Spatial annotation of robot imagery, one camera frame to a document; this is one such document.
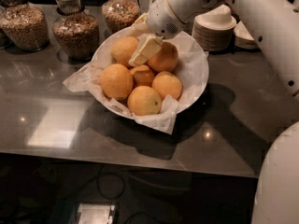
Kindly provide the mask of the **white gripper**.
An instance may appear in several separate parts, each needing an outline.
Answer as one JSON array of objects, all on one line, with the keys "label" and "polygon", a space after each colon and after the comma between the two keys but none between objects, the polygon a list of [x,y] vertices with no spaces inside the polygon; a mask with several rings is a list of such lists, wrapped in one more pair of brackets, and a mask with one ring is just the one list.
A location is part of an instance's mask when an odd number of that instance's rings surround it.
[{"label": "white gripper", "polygon": [[[183,30],[184,25],[185,23],[179,20],[168,0],[155,0],[149,6],[148,12],[141,14],[128,28],[126,34],[139,37],[143,34],[154,33],[164,39],[171,39]],[[160,51],[163,40],[159,36],[141,37],[129,64],[133,67],[142,65]]]}]

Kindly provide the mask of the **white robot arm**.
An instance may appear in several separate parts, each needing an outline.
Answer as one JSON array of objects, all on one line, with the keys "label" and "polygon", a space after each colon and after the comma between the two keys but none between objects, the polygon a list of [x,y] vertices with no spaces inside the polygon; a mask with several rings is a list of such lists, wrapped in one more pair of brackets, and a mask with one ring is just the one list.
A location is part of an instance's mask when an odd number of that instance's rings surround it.
[{"label": "white robot arm", "polygon": [[[175,37],[187,20],[226,3],[244,22],[292,97],[299,92],[299,13],[288,0],[156,0],[128,34]],[[269,148],[251,224],[299,224],[299,122]]]}]

